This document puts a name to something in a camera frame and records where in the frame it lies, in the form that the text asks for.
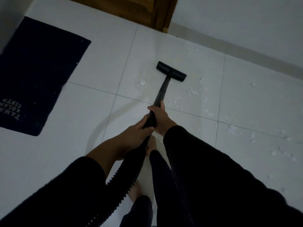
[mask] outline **person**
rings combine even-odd
[[[164,137],[172,167],[172,171],[166,168],[150,143],[147,154],[152,164],[158,226],[302,223],[303,214],[287,205],[280,193],[266,188],[229,156],[172,121],[163,102],[160,108],[148,109],[155,113],[155,129],[141,129],[147,120],[144,116],[136,125],[71,163],[6,215],[0,226],[89,226],[104,203],[105,179],[114,162],[138,147],[154,130]],[[130,226],[132,221],[131,226],[149,225],[148,198],[140,193],[130,196],[135,202],[121,225]]]

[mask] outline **vacuum floor nozzle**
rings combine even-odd
[[[186,77],[186,74],[168,66],[167,64],[164,64],[163,62],[159,61],[157,64],[157,70],[162,72],[163,74],[167,75],[170,70],[172,70],[171,78],[183,82],[183,80]]]

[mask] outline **vacuum cleaner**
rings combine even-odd
[[[157,64],[157,70],[166,75],[153,104],[160,107],[160,102],[164,99],[170,79],[173,78],[183,82],[186,74],[164,64],[161,61]],[[150,126],[155,127],[156,125],[157,122],[155,114],[153,111],[150,111],[147,121],[142,129]],[[146,137],[139,147],[125,154],[121,166],[106,186],[106,201],[102,204],[102,209],[98,211],[98,214],[96,214],[94,219],[91,220],[87,226],[99,227],[102,225],[126,197],[141,171],[149,138],[150,136]]]

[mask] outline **white wall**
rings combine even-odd
[[[33,0],[0,0],[0,53]]]
[[[178,0],[172,22],[303,67],[303,0]]]

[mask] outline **right hand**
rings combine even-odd
[[[168,114],[165,112],[165,106],[163,100],[160,103],[160,107],[156,107],[154,105],[147,107],[148,110],[153,111],[156,116],[157,126],[155,127],[155,131],[165,136],[166,132],[173,126],[177,126],[174,121],[172,121]]]

